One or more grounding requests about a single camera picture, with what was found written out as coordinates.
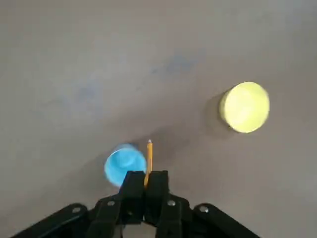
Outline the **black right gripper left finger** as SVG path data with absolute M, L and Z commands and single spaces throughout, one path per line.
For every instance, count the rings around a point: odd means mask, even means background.
M 140 224 L 144 212 L 144 173 L 129 171 L 115 195 L 89 210 L 70 204 L 14 235 L 16 238 L 121 238 L 126 225 Z

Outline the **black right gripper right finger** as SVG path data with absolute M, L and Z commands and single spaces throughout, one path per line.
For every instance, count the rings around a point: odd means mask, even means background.
M 169 190 L 168 172 L 153 171 L 145 190 L 145 222 L 157 238 L 257 238 L 258 235 L 210 203 L 193 209 Z

